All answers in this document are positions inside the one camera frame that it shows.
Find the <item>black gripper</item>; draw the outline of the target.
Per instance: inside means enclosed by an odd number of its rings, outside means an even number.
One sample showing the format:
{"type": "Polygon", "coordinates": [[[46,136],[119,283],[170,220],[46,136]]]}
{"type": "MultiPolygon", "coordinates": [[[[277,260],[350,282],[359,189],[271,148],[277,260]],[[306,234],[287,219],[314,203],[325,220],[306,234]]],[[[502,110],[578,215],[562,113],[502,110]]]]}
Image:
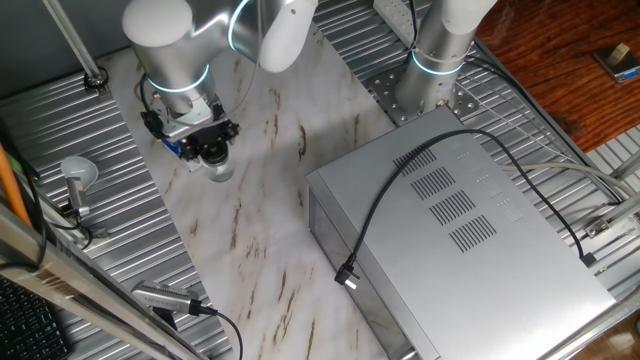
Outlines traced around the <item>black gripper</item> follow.
{"type": "Polygon", "coordinates": [[[239,124],[226,120],[217,125],[200,129],[179,142],[179,158],[192,161],[198,156],[223,156],[228,145],[239,135],[239,124]]]}

